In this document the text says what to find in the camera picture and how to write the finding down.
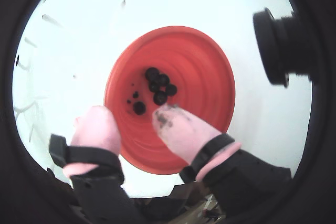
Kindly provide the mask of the pink covered gripper finger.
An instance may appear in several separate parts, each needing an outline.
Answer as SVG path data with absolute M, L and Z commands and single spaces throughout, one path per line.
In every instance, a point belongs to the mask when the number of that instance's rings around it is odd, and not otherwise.
M 93 106 L 75 120 L 70 145 L 53 134 L 49 153 L 73 185 L 91 223 L 143 223 L 144 218 L 121 187 L 121 135 L 111 111 Z
M 227 217 L 253 209 L 292 180 L 290 169 L 243 150 L 230 135 L 180 107 L 159 107 L 152 124 L 168 149 L 187 163 L 182 181 L 203 183 Z

